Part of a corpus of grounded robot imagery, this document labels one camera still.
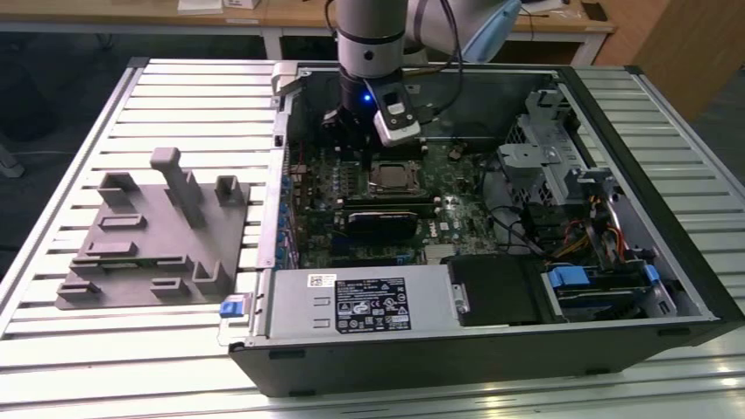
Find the desk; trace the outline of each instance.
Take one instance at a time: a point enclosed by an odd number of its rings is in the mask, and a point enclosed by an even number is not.
[[[282,36],[329,35],[323,0],[262,0],[254,10],[225,8],[222,14],[201,16],[178,15],[177,4],[178,0],[0,0],[0,31],[258,35],[269,59],[281,59]],[[533,31],[529,18],[519,17],[509,40],[581,44],[571,64],[589,65],[614,25],[587,20],[577,0],[566,14],[571,16],[533,17]]]
[[[262,20],[263,43],[269,58],[281,57],[282,36],[327,36],[323,19],[323,0],[269,0],[269,9]],[[610,22],[589,20],[582,6],[574,0],[565,13],[538,13],[535,17],[519,16],[511,29],[509,41],[569,42],[581,44],[573,65],[590,65],[602,47],[605,37],[614,32]]]

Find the blue tab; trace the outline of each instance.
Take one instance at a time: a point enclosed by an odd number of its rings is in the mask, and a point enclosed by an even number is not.
[[[561,286],[561,277],[558,276],[557,270],[547,273],[547,280],[550,281],[550,286],[558,288]]]
[[[547,279],[554,288],[562,285],[590,284],[590,279],[586,277],[582,266],[558,266],[547,273]]]
[[[657,272],[657,268],[653,264],[643,265],[643,272],[647,274],[649,281],[654,283],[659,280],[659,272]]]
[[[229,319],[243,316],[243,303],[241,301],[223,301],[219,305],[219,317]]]

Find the white label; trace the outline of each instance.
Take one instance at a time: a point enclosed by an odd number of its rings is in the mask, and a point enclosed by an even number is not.
[[[307,287],[310,288],[330,288],[334,286],[334,282],[334,273],[310,273],[307,275]]]
[[[258,24],[257,19],[225,19],[227,24]]]

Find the red wire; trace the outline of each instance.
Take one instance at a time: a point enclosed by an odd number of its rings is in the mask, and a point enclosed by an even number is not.
[[[566,225],[566,230],[563,231],[563,244],[569,243],[569,231],[571,229],[571,226],[581,222],[582,220],[574,220],[571,223],[569,223],[569,225]]]
[[[615,251],[618,252],[618,258],[621,258],[621,262],[623,262],[623,233],[621,232],[621,230],[618,230],[615,227],[613,227],[611,225],[606,225],[605,226],[607,228],[607,230],[611,230],[615,232],[617,235],[617,243],[615,243]]]

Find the black cable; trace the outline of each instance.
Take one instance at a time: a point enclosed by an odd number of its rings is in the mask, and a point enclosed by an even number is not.
[[[447,0],[439,0],[442,4],[442,11],[445,12],[446,23],[450,27],[450,31],[453,32],[453,56],[457,58],[457,85],[455,85],[455,92],[450,97],[449,101],[441,105],[437,110],[434,111],[434,115],[439,115],[457,101],[457,98],[461,95],[463,90],[463,54],[461,52],[461,41],[457,35],[457,22],[455,22],[455,14],[453,13],[453,8],[450,7],[450,3]]]
[[[535,39],[535,28],[533,27],[533,14],[527,11],[527,9],[525,9],[525,6],[519,6],[519,8],[525,13],[527,13],[527,21],[530,23],[530,42],[533,42],[533,39]]]
[[[514,229],[514,224],[522,224],[521,220],[517,220],[510,224],[510,229],[507,230],[507,243],[506,243],[507,248],[503,250],[505,253],[510,252],[511,246],[529,248],[529,246],[526,244],[514,244],[511,242],[511,231]]]
[[[531,240],[522,236],[502,220],[499,220],[495,216],[491,216],[491,214],[489,214],[489,216],[491,217],[491,220],[499,225],[499,227],[502,227],[515,238],[519,239],[519,241],[525,244],[525,248],[534,256],[542,259],[554,260],[554,258],[547,255],[546,251],[543,251]]]
[[[330,32],[330,36],[331,38],[335,38],[335,31],[334,28],[330,25],[330,17],[327,16],[329,14],[329,9],[330,9],[330,3],[333,3],[334,0],[326,0],[326,4],[323,4],[323,18],[326,20],[326,29]]]

